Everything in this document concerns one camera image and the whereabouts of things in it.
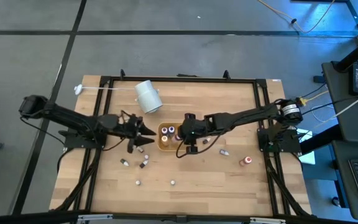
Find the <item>small vial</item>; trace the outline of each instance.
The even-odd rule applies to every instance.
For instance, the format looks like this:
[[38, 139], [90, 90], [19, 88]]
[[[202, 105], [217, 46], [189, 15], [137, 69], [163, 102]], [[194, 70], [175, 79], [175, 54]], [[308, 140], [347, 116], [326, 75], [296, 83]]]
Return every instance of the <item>small vial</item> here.
[[129, 163], [125, 159], [121, 159], [120, 162], [124, 164], [124, 166], [129, 166]]
[[168, 146], [169, 145], [169, 142], [168, 142], [168, 137], [166, 136], [162, 136], [161, 137], [161, 142], [164, 146]]
[[224, 156], [228, 156], [228, 155], [229, 155], [229, 152], [227, 152], [227, 151], [224, 150], [224, 149], [221, 149], [221, 150], [219, 151], [219, 153], [222, 154], [222, 155], [224, 155]]
[[161, 129], [161, 133], [162, 133], [163, 135], [167, 135], [167, 134], [168, 134], [168, 128], [162, 128], [162, 129]]
[[211, 140], [211, 138], [206, 138], [206, 139], [204, 139], [204, 140], [203, 140], [203, 144], [209, 143], [210, 140]]
[[179, 137], [179, 135], [174, 135], [174, 137], [172, 138], [172, 143], [178, 143], [181, 142], [181, 138]]
[[143, 169], [143, 167], [145, 167], [146, 165], [147, 165], [147, 163], [148, 163], [149, 161], [144, 161], [144, 162], [142, 162], [139, 166], [140, 166], [140, 168], [142, 168]]
[[175, 127], [170, 126], [168, 128], [168, 136], [172, 137], [175, 134]]
[[247, 157], [241, 159], [239, 163], [241, 166], [245, 166], [247, 164], [250, 164], [251, 162], [252, 162], [251, 157], [247, 156]]
[[137, 146], [136, 149], [137, 149], [140, 153], [143, 153], [143, 152], [144, 152], [144, 149], [142, 149], [140, 146]]

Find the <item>concrete floor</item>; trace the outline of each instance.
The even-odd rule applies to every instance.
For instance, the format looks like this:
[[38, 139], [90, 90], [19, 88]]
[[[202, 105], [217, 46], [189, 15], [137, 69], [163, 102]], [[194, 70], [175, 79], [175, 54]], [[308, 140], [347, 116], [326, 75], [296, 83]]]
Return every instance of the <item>concrete floor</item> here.
[[[288, 0], [267, 2], [298, 18], [304, 29], [313, 26], [328, 6]], [[358, 13], [358, 1], [352, 3]], [[79, 0], [0, 0], [0, 29], [71, 30], [79, 6]], [[293, 28], [256, 0], [93, 0], [86, 4], [80, 30], [293, 31]], [[315, 31], [355, 30], [356, 23], [346, 4], [335, 3]], [[10, 212], [36, 134], [36, 130], [20, 122], [17, 110], [24, 96], [49, 96], [67, 41], [67, 35], [0, 35], [0, 141], [5, 143], [0, 150], [0, 215]], [[312, 76], [321, 73], [321, 63], [342, 59], [356, 45], [353, 38], [82, 35], [75, 39], [57, 103], [73, 109], [76, 96], [72, 89], [83, 75], [118, 75], [120, 69], [127, 75], [186, 73], [203, 77], [221, 77], [227, 69], [234, 78], [282, 79], [286, 97], [291, 98], [319, 87], [312, 82]], [[324, 95], [303, 110], [329, 101], [329, 96]], [[333, 113], [329, 108], [317, 111], [320, 119], [328, 118], [323, 110]], [[299, 128], [312, 128], [318, 123], [308, 114]], [[317, 131], [335, 123], [330, 121]], [[55, 134], [59, 129], [63, 128], [56, 124], [48, 128]], [[48, 210], [61, 153], [61, 144], [47, 136], [24, 213]], [[333, 182], [307, 180], [306, 184], [315, 215], [353, 220], [348, 210], [329, 203], [335, 195]], [[323, 189], [330, 189], [330, 193], [324, 193]]]

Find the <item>white cup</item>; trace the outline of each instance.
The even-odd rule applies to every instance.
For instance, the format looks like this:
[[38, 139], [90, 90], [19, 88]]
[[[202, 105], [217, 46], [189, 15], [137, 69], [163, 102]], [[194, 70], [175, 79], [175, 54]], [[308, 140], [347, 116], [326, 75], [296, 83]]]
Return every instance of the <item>white cup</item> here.
[[137, 84], [135, 91], [137, 94], [136, 101], [144, 113], [156, 112], [162, 106], [158, 90], [153, 88], [150, 80]]

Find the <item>wooden tabletop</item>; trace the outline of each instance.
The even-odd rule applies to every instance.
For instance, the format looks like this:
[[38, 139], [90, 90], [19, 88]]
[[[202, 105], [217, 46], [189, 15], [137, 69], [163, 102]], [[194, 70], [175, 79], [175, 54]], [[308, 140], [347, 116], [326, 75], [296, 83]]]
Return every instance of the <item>wooden tabletop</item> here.
[[[100, 76], [86, 75], [84, 86], [98, 86]], [[133, 88], [139, 82], [114, 82], [114, 88]], [[135, 102], [135, 91], [114, 90], [109, 113], [120, 110], [144, 117], [144, 123], [157, 132], [161, 122], [182, 122], [185, 113], [198, 119], [211, 113], [235, 113], [255, 108], [254, 92], [246, 83], [183, 83], [153, 82], [160, 90], [163, 106], [155, 113], [144, 114]], [[280, 80], [267, 80], [270, 101], [284, 98]], [[92, 115], [97, 90], [83, 90], [78, 96], [75, 111]], [[260, 89], [261, 102], [263, 94]], [[153, 213], [187, 215], [260, 215], [271, 216], [269, 188], [262, 153], [259, 151], [257, 123], [236, 127], [221, 136], [210, 150], [181, 159], [174, 152], [163, 152], [155, 143], [144, 146], [141, 154], [126, 151], [127, 140], [118, 147], [102, 152], [93, 195], [92, 212]], [[106, 147], [119, 141], [108, 137]], [[199, 150], [205, 146], [199, 144]], [[230, 156], [222, 156], [224, 148]], [[84, 149], [67, 154], [60, 166], [50, 208], [59, 206], [73, 190], [80, 175]], [[141, 169], [144, 155], [149, 163]], [[252, 158], [246, 167], [239, 165], [245, 156]], [[281, 153], [285, 183], [303, 209], [311, 212], [299, 162]], [[129, 167], [120, 163], [125, 159]], [[282, 212], [280, 192], [276, 186], [279, 210]], [[85, 206], [87, 186], [83, 191], [81, 208]]]

